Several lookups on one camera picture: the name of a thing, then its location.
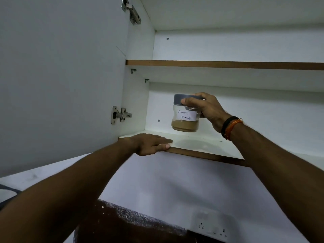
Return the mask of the white wall socket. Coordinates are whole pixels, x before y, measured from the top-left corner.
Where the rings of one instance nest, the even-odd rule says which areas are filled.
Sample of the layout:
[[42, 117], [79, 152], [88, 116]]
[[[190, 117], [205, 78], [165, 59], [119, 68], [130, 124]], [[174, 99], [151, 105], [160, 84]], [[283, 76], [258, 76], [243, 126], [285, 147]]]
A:
[[228, 231], [214, 214], [208, 212], [195, 213], [192, 217], [190, 230], [219, 241], [227, 242], [229, 240]]

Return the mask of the person's right forearm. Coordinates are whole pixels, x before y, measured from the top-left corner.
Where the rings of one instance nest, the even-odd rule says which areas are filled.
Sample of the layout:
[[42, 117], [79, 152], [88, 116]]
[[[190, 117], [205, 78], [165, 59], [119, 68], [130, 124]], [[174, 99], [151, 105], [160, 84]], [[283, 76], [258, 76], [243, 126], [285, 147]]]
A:
[[310, 243], [324, 243], [324, 171], [241, 120], [226, 134], [294, 226]]

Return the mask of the person's right hand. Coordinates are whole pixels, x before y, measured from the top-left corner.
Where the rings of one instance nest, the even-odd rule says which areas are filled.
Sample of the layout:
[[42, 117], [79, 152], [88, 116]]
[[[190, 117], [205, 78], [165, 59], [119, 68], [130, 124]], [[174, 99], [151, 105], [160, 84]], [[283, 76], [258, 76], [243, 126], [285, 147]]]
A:
[[204, 99], [204, 108], [199, 108], [204, 115], [204, 118], [208, 119], [213, 128], [221, 133], [221, 128], [224, 121], [231, 117], [221, 106], [217, 98], [205, 92], [195, 93], [195, 96], [202, 97]]

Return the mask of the white shelf board brown edge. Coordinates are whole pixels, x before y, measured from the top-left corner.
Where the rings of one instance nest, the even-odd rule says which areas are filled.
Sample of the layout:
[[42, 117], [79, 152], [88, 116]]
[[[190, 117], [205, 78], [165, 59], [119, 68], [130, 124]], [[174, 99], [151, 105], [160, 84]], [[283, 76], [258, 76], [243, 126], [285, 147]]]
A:
[[324, 62], [126, 60], [150, 82], [324, 93]]

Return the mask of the black wristband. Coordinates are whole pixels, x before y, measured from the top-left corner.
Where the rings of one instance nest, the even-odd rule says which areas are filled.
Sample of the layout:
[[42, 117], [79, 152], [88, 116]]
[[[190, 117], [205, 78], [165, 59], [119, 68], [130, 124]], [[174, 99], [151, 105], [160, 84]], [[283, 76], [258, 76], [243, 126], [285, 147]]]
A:
[[226, 140], [230, 140], [228, 135], [226, 134], [226, 130], [227, 128], [229, 127], [230, 123], [233, 122], [233, 121], [240, 121], [241, 119], [239, 119], [238, 117], [236, 116], [231, 116], [229, 118], [227, 118], [223, 125], [222, 125], [222, 128], [221, 128], [221, 135], [223, 138], [225, 138]]

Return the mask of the person's left forearm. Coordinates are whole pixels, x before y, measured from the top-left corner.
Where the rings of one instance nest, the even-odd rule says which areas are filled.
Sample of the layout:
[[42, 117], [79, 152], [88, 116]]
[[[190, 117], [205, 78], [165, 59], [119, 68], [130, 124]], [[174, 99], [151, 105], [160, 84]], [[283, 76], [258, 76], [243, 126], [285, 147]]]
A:
[[0, 243], [63, 243], [138, 148], [126, 138], [24, 190], [0, 211]]

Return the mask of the white wall cabinet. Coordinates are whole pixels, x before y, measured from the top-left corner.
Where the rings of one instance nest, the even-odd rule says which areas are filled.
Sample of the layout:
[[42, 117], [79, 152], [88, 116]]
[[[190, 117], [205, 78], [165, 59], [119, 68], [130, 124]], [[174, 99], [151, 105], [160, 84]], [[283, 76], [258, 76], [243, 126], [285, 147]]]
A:
[[[324, 25], [195, 28], [217, 0], [130, 0], [142, 25], [129, 26], [127, 60], [324, 62]], [[279, 146], [324, 170], [324, 93], [145, 83], [125, 66], [121, 137], [173, 139], [170, 152], [246, 166], [236, 147], [200, 119], [194, 133], [172, 129], [173, 96], [205, 91]]]

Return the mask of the white cabinet door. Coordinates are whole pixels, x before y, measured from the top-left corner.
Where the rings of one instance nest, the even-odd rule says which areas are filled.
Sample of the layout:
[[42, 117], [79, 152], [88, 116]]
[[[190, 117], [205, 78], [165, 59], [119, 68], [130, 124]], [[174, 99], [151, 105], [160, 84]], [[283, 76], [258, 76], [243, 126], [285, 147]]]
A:
[[0, 177], [117, 140], [122, 0], [0, 0]]

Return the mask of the metal cabinet hinge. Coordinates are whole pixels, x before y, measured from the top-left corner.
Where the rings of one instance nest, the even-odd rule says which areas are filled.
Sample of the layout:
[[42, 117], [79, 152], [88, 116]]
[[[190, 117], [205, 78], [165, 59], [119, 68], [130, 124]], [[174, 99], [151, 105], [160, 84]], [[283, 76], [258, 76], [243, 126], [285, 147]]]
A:
[[111, 108], [111, 124], [114, 125], [119, 119], [120, 122], [124, 122], [126, 118], [132, 118], [132, 114], [128, 113], [126, 108], [122, 107], [118, 111], [117, 106], [112, 106]]
[[129, 11], [130, 21], [132, 25], [141, 24], [141, 18], [139, 14], [137, 13], [135, 7], [132, 4], [130, 4], [128, 0], [121, 0], [121, 8], [124, 12], [126, 12], [126, 10]]

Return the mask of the clear spice jar grey lid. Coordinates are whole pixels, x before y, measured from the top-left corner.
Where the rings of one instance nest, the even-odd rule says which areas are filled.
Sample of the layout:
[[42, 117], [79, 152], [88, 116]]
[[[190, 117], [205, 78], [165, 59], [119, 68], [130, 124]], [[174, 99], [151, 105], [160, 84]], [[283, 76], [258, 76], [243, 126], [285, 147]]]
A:
[[173, 101], [174, 116], [171, 122], [172, 129], [182, 132], [196, 132], [199, 128], [201, 110], [183, 105], [181, 100], [184, 98], [203, 100], [202, 97], [195, 95], [175, 94]]

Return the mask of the person's left hand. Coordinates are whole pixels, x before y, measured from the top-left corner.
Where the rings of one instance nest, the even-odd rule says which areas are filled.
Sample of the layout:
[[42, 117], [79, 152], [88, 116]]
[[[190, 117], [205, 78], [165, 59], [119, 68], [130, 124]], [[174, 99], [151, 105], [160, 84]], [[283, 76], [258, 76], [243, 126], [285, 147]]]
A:
[[151, 147], [158, 144], [172, 144], [172, 139], [167, 139], [165, 137], [153, 134], [137, 134], [131, 137], [123, 138], [123, 141], [127, 143], [134, 153], [139, 156], [153, 155], [156, 152], [151, 152]]

